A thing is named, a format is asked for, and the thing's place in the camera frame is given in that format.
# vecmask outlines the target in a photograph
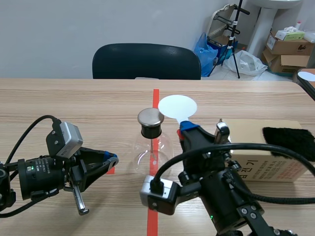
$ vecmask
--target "white paper on table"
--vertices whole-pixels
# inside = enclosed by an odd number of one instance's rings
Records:
[[[176,119],[180,124],[189,120],[197,111],[197,104],[190,97],[171,95],[163,98],[158,104],[159,111],[166,117]]]
[[[311,82],[315,81],[315,75],[310,72],[301,71],[298,73],[298,76],[302,78],[303,80],[307,80]]]

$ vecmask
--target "robotic arm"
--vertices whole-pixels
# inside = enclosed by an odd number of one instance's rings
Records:
[[[53,130],[46,138],[49,155],[10,163],[26,135],[45,118],[53,120]],[[82,144],[83,139],[77,126],[61,122],[52,116],[43,116],[36,120],[20,138],[7,162],[0,163],[0,211],[11,207],[16,201],[10,181],[17,175],[23,200],[31,199],[31,202],[12,212],[0,214],[0,218],[16,215],[48,197],[57,195],[61,189],[73,193],[80,215],[89,213],[81,193],[117,165],[119,160],[116,154],[81,147]]]
[[[268,226],[262,218],[263,208],[257,199],[279,204],[308,204],[315,199],[297,199],[295,202],[273,202],[274,198],[257,198],[238,175],[241,166],[231,159],[231,149],[261,149],[280,152],[296,159],[303,158],[288,149],[273,145],[230,144],[229,128],[223,122],[217,124],[212,135],[199,125],[183,121],[178,130],[183,154],[165,163],[156,176],[146,176],[140,191],[141,202],[149,209],[172,215],[178,204],[200,197],[218,236],[242,236],[239,228],[246,224],[251,236],[297,236],[290,230],[278,230]],[[182,161],[184,171],[179,175],[181,186],[160,179],[171,165]],[[315,173],[312,165],[307,168]]]

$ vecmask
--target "chair backrest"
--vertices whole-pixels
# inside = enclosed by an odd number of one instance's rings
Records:
[[[101,47],[93,58],[94,79],[148,77],[200,80],[201,65],[191,50],[158,44],[120,43]]]

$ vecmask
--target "glass bottle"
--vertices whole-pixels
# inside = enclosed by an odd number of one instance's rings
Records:
[[[163,121],[164,115],[156,108],[144,109],[138,115],[141,132],[135,140],[132,155],[134,168],[140,174],[154,176],[159,167],[173,157],[172,142],[161,129]]]

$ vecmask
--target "blue plastic bag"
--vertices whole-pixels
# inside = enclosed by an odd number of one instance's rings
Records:
[[[203,33],[198,40],[194,52],[199,57],[201,63],[201,76],[207,77],[209,76],[212,68],[213,68],[213,61],[217,57],[218,50],[212,49],[207,44],[207,36],[206,33]]]

